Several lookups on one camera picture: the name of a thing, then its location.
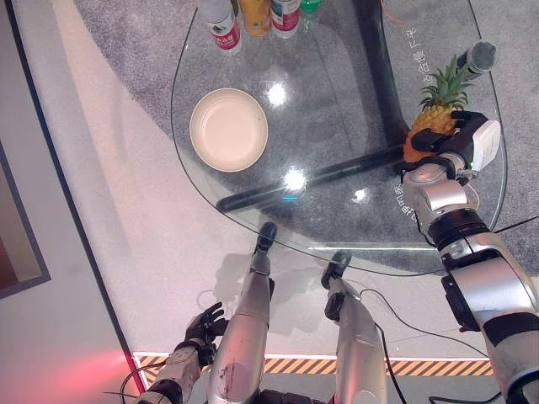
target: bottle label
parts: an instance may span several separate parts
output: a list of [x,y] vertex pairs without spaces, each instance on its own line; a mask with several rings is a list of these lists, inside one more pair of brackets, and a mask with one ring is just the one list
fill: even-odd
[[271,19],[281,31],[294,29],[300,20],[300,0],[271,0]]
[[239,26],[232,10],[220,23],[208,23],[208,25],[213,39],[221,49],[232,49],[239,42]]

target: striped floor marking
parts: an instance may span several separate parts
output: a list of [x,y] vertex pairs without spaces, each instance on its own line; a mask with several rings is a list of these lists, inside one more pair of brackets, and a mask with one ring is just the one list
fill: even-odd
[[[165,353],[135,353],[140,366],[158,364],[167,358]],[[489,376],[493,374],[488,359],[391,359],[396,376]],[[149,386],[157,376],[158,368],[142,372],[142,379]],[[337,361],[334,356],[268,355],[264,373],[290,375],[334,375]]]

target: white floor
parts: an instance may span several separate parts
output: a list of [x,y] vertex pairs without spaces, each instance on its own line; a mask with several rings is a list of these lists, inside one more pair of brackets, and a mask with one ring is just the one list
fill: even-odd
[[[255,235],[209,206],[187,179],[169,138],[117,79],[72,0],[17,2],[24,46],[56,150],[133,351],[166,352],[190,318],[222,300],[233,310]],[[338,328],[323,316],[325,266],[276,246],[270,354],[332,354]],[[417,327],[465,338],[440,277],[392,278],[350,270]],[[457,343],[399,324],[375,297],[393,357],[476,357]]]

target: pineapple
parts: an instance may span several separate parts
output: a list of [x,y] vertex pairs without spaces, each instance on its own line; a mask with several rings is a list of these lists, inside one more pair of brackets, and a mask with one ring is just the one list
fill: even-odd
[[423,88],[422,93],[427,96],[419,104],[423,105],[423,112],[415,119],[404,143],[405,162],[417,162],[423,157],[434,156],[432,152],[415,150],[412,147],[412,137],[427,128],[436,133],[452,135],[455,121],[451,119],[451,111],[463,109],[468,103],[468,97],[464,91],[465,88],[471,86],[468,82],[470,73],[467,65],[457,69],[456,56],[453,56],[445,72],[437,70],[438,72],[432,75],[436,79],[436,85]]

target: pineapple crown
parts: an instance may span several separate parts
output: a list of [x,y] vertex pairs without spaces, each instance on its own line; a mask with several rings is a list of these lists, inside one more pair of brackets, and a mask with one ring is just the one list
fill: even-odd
[[419,105],[423,105],[423,110],[436,105],[464,109],[464,106],[468,104],[468,96],[464,90],[472,85],[469,82],[471,73],[468,70],[468,64],[460,69],[457,68],[456,56],[453,56],[445,72],[440,69],[436,70],[437,73],[432,74],[436,79],[436,85],[423,88],[421,93],[427,96]]

